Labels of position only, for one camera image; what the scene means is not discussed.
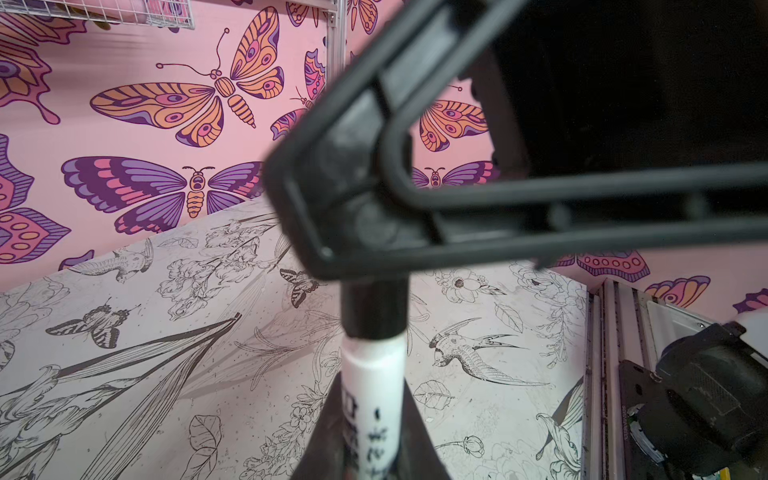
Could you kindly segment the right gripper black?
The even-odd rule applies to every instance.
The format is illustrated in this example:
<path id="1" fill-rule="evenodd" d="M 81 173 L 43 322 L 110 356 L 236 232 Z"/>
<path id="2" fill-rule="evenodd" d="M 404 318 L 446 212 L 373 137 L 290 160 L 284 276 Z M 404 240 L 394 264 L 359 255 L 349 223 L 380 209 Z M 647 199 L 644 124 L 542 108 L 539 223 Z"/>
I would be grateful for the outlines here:
<path id="1" fill-rule="evenodd" d="M 467 75 L 503 177 L 568 177 L 367 183 L 325 278 L 766 239 L 765 2 L 529 1 Z"/>

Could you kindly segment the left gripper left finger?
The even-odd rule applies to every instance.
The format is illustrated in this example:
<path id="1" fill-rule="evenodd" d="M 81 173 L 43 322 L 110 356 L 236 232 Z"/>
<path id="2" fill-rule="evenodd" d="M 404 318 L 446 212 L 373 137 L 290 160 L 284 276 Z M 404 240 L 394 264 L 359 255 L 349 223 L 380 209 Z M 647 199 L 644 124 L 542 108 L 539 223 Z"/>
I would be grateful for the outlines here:
<path id="1" fill-rule="evenodd" d="M 345 476 L 341 374 L 332 381 L 305 451 L 291 480 L 341 480 Z"/>

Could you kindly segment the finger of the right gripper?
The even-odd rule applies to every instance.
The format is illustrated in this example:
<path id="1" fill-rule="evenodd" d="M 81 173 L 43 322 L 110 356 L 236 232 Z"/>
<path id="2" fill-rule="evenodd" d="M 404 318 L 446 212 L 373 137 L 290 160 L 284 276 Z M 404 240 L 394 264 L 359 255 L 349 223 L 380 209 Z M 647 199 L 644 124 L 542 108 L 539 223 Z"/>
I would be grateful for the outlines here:
<path id="1" fill-rule="evenodd" d="M 263 181 L 304 267 L 319 279 L 524 259 L 525 210 L 512 187 L 416 186 L 414 124 L 469 79 L 498 159 L 520 132 L 491 45 L 519 1 L 412 1 L 269 156 Z"/>

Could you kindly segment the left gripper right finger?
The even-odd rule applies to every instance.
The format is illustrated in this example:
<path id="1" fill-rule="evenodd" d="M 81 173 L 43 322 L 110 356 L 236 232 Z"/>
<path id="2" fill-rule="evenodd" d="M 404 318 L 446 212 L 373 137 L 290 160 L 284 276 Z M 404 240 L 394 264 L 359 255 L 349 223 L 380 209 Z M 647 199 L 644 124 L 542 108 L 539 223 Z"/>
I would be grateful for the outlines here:
<path id="1" fill-rule="evenodd" d="M 400 480 L 450 480 L 431 441 L 417 403 L 404 384 L 399 450 L 395 478 Z"/>

